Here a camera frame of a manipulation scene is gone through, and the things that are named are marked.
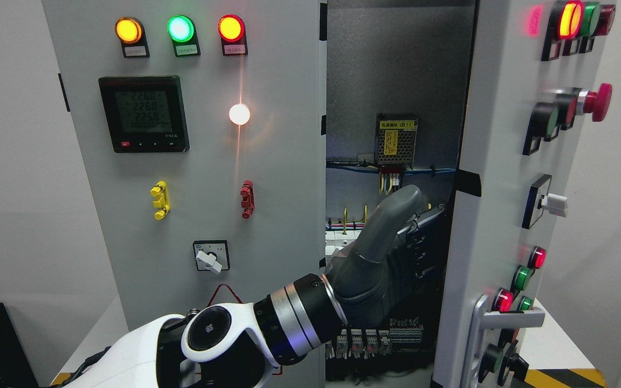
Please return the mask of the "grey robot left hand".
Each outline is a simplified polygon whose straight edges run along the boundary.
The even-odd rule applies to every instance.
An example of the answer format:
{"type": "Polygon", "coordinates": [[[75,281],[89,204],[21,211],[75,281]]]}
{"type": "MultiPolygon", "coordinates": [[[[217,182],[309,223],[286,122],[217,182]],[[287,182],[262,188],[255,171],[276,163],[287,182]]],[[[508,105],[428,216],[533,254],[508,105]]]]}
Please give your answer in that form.
{"type": "Polygon", "coordinates": [[[326,277],[343,319],[379,327],[409,295],[431,282],[444,262],[444,213],[428,210],[419,187],[387,196],[353,243],[330,258],[326,277]]]}

